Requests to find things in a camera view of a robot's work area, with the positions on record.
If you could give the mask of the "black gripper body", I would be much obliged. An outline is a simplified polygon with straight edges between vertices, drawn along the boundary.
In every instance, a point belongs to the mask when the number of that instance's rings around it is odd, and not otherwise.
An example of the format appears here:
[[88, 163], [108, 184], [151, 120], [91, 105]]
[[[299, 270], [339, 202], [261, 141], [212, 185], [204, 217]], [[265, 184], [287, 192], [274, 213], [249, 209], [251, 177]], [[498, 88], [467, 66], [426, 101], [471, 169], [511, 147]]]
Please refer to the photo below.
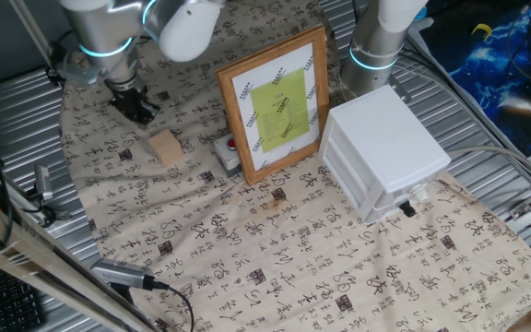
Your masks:
[[148, 88], [144, 81], [123, 84], [111, 82], [110, 90], [112, 92], [111, 105], [123, 115], [127, 109], [139, 108], [141, 103], [148, 103]]

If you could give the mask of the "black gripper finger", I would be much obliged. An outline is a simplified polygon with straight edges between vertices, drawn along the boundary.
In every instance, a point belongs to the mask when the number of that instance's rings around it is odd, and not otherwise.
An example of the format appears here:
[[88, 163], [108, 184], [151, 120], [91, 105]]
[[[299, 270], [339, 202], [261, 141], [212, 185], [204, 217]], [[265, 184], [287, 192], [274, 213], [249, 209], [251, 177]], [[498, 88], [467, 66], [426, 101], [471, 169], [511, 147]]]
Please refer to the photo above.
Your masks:
[[124, 112], [124, 116], [136, 124], [139, 124], [139, 125], [148, 124], [148, 112], [145, 109], [139, 109], [139, 108], [127, 109]]
[[142, 121], [152, 121], [159, 113], [160, 107], [152, 103], [141, 103], [139, 112]]

